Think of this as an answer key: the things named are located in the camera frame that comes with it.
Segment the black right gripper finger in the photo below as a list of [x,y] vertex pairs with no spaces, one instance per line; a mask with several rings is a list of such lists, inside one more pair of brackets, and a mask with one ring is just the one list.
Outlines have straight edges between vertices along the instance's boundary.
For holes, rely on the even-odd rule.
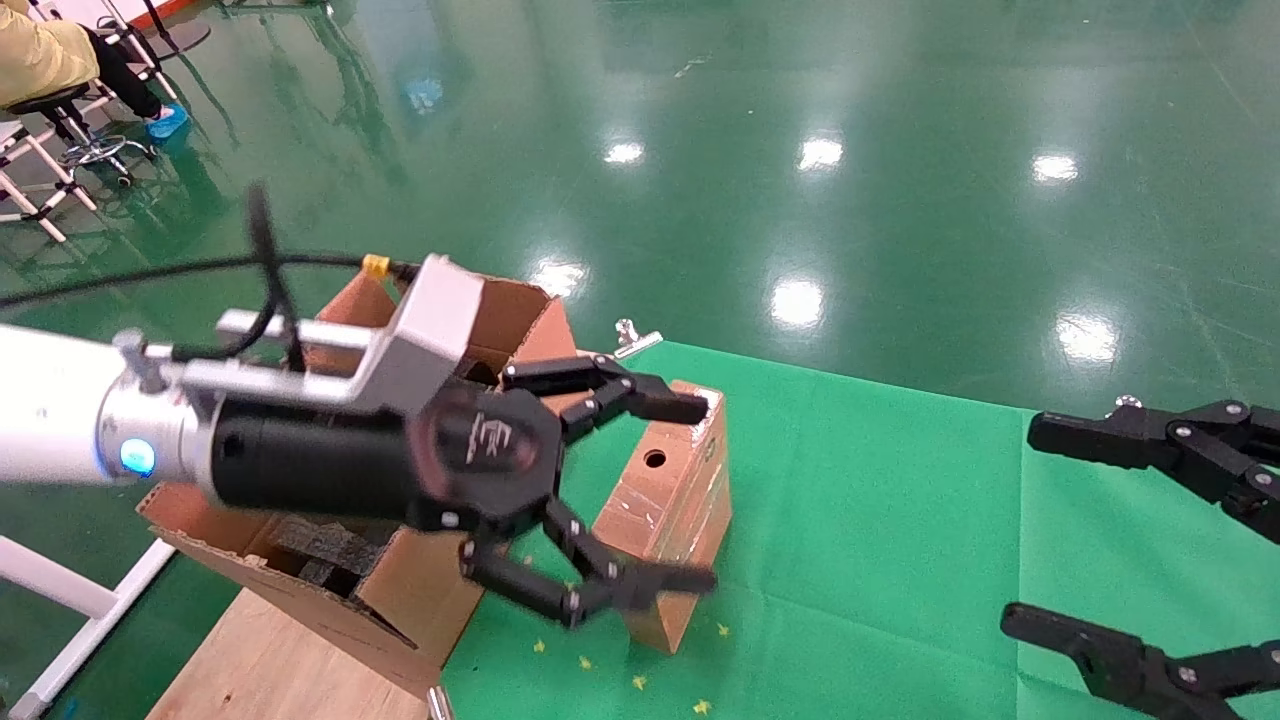
[[1184,411],[1121,404],[1103,419],[1038,413],[1029,446],[1042,454],[1156,470],[1279,542],[1279,413],[1224,400]]
[[1012,602],[1002,632],[1070,659],[1089,693],[1155,719],[1238,719],[1230,702],[1279,688],[1279,643],[1172,657],[1138,635]]

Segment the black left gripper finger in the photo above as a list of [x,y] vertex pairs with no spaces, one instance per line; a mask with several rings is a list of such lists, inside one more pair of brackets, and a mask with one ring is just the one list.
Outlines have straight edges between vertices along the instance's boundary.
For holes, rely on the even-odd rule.
[[[543,529],[579,573],[576,584],[540,574],[507,555],[508,542],[534,528]],[[463,578],[567,629],[609,609],[648,611],[663,594],[705,596],[718,585],[708,566],[620,559],[556,496],[536,505],[527,518],[511,518],[506,524],[470,518],[463,529]]]
[[631,372],[603,354],[508,365],[500,374],[507,389],[539,397],[585,393],[558,411],[562,438],[572,445],[621,414],[695,427],[710,413],[709,400],[677,392],[660,377]]

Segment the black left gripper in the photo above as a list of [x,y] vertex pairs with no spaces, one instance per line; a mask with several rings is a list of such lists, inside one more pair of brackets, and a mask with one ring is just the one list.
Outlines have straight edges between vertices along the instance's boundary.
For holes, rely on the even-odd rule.
[[557,493],[564,424],[524,389],[453,383],[403,416],[224,404],[207,495],[230,509],[511,538]]

